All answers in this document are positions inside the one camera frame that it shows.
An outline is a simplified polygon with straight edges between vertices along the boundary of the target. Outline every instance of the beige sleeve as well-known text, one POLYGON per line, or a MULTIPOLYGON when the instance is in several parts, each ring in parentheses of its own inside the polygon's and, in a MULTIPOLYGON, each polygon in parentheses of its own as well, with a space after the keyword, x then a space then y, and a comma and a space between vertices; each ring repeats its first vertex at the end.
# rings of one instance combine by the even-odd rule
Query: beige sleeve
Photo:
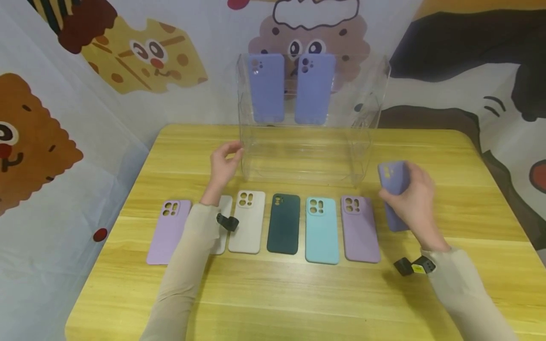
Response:
POLYGON ((165 270, 159 294, 140 340, 185 340, 188 318, 210 251, 219 238, 215 206, 197 204, 165 270))
POLYGON ((514 331, 485 291, 478 271, 466 252, 421 251, 436 268, 429 273, 436 296, 465 341, 513 341, 514 331))

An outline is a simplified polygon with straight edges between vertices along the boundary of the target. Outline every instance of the teal phone case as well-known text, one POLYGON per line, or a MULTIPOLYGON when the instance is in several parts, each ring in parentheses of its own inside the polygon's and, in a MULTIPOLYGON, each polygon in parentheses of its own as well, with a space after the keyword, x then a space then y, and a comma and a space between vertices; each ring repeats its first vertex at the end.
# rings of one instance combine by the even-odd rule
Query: teal phone case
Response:
POLYGON ((307 198, 305 216, 305 259, 312 263, 339 263, 335 200, 307 198))
POLYGON ((273 196, 269 220, 268 251, 295 255, 300 234, 300 197, 280 194, 273 196))

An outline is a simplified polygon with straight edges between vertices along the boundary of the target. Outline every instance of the hand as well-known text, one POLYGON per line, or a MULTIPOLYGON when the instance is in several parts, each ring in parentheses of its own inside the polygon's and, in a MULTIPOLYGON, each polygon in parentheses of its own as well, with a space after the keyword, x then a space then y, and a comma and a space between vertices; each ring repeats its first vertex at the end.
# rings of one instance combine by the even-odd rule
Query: hand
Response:
POLYGON ((423 250, 447 252, 451 247, 434 222, 434 181, 418 165, 411 162, 406 165, 411 180, 406 191, 393 195, 382 188, 379 196, 409 226, 423 250))
POLYGON ((218 206, 222 191, 237 171, 242 159, 243 147, 241 141, 226 142, 210 155, 210 180, 200 202, 203 205, 218 206), (235 156, 227 159, 229 154, 235 156))

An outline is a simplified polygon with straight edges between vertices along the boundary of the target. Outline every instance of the silicone phone case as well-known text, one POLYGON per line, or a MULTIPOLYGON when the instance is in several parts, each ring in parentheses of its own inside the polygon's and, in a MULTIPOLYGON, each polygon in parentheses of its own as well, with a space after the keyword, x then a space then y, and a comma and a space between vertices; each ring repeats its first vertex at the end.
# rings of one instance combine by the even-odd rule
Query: silicone phone case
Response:
POLYGON ((168 200, 163 203, 146 262, 168 264, 184 232, 192 203, 189 200, 168 200))
MULTIPOLYGON (((230 195, 222 195, 220 197, 220 212, 224 217, 229 217, 232 214, 232 203, 233 198, 230 195)), ((220 238, 216 241, 212 247, 210 254, 211 255, 221 255, 225 251, 225 241, 228 238, 228 230, 219 226, 220 229, 220 238)))
POLYGON ((336 58, 306 53, 299 59, 295 121, 321 125, 326 122, 336 58))
POLYGON ((300 233, 300 197, 275 194, 271 203, 268 251, 295 255, 300 233))
MULTIPOLYGON (((410 171, 404 161, 381 163, 377 170, 381 186, 391 194, 400 195, 410 185, 410 171)), ((387 225, 392 232, 410 229, 387 203, 385 203, 385 211, 387 212, 387 225)))
POLYGON ((260 251, 262 239, 265 193, 241 190, 236 200, 234 217, 239 220, 239 226, 229 234, 228 249, 256 254, 260 251))
POLYGON ((284 120, 284 57, 278 53, 250 55, 248 78, 258 123, 275 123, 284 120))
POLYGON ((335 200, 307 198, 305 211, 305 259, 314 263, 339 263, 335 200))
POLYGON ((378 263, 381 255, 371 199, 342 196, 341 219, 345 257, 353 261, 378 263))

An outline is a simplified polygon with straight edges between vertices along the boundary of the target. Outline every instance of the purple phone case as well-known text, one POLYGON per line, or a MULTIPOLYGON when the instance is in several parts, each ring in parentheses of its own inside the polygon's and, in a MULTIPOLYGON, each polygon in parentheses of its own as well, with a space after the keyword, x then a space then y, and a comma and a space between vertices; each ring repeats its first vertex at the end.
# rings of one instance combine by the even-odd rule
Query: purple phone case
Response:
POLYGON ((306 53, 300 57, 294 117, 297 124, 326 123, 335 67, 333 55, 306 53))
POLYGON ((352 261, 379 263, 381 254, 371 199, 362 196, 342 196, 341 219, 345 257, 352 261))
MULTIPOLYGON (((391 194, 400 195, 410 185, 410 171, 404 161, 381 163, 377 166, 377 170, 381 186, 391 194)), ((385 203, 385 211, 387 212, 387 224, 392 232, 410 229, 387 203, 385 203)))
POLYGON ((284 120, 284 57, 278 53, 248 56, 248 78, 254 120, 277 123, 284 120))
POLYGON ((182 237, 182 232, 184 232, 184 224, 191 207, 192 203, 189 200, 168 200, 163 203, 146 258, 148 264, 169 263, 174 249, 182 237))

